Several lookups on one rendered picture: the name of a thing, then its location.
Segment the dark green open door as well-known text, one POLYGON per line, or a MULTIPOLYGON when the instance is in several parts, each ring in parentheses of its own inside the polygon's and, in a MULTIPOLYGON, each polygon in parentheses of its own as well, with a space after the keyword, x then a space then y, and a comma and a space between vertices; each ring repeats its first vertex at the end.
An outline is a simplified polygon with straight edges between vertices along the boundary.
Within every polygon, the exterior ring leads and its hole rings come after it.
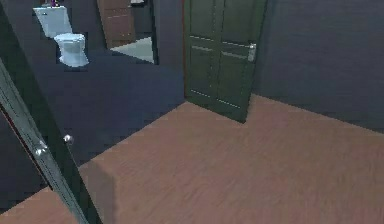
POLYGON ((0 2, 0 112, 78 224, 103 224, 0 2), (48 150, 35 155, 43 141, 48 150))

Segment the white toilet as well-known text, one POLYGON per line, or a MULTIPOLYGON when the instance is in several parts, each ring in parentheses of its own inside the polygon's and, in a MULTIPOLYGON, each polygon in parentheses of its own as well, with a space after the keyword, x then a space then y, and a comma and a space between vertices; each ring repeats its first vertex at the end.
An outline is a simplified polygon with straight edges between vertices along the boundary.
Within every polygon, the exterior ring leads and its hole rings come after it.
POLYGON ((59 60, 69 67, 82 67, 89 63, 85 54, 85 36, 83 34, 65 33, 57 35, 59 60))

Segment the dark green room door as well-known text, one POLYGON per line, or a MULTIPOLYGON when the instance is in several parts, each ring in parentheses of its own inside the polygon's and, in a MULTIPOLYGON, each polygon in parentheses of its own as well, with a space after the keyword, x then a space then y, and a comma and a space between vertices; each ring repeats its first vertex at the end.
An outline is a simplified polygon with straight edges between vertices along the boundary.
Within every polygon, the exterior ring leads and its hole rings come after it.
POLYGON ((185 98, 243 123, 268 0, 183 0, 185 98), (250 44, 257 44, 253 62, 250 44))

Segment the brown wooden cupboard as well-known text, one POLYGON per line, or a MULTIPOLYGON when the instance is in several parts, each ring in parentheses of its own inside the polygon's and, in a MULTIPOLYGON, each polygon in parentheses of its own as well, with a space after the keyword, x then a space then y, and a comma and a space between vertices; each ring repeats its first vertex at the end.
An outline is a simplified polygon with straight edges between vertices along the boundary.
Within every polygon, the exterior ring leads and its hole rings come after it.
POLYGON ((136 41, 130 0, 97 0, 97 6, 108 48, 136 41))

